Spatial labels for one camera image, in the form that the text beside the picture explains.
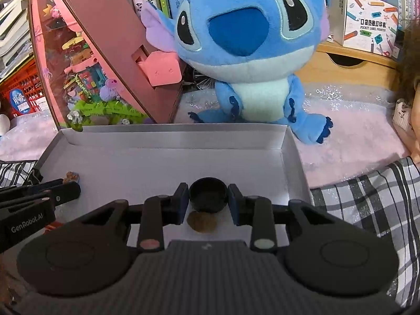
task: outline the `plaid fabric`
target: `plaid fabric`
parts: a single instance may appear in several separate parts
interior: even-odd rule
[[[420,172],[411,158],[311,192],[313,205],[393,242],[400,268],[388,295],[401,306],[417,302],[420,299]]]
[[[0,161],[0,187],[22,186],[36,161]]]

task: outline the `wooden drawer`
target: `wooden drawer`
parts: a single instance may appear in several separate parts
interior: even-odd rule
[[[303,83],[357,84],[393,89],[396,66],[397,63],[388,57],[325,42],[296,74]]]

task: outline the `black bottle cap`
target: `black bottle cap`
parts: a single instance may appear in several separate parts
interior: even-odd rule
[[[220,212],[228,203],[228,188],[215,177],[204,177],[191,185],[190,201],[198,212]]]

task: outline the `pink display case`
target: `pink display case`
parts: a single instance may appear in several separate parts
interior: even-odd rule
[[[181,83],[140,69],[156,48],[127,0],[30,0],[36,64],[60,127],[170,123]]]

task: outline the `doll hair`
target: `doll hair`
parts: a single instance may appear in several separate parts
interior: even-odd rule
[[[6,277],[6,270],[2,262],[0,254],[0,303],[9,303],[8,281]]]
[[[408,104],[414,100],[416,87],[420,83],[420,20],[411,21],[404,36],[404,56],[398,65],[400,79],[397,97]]]

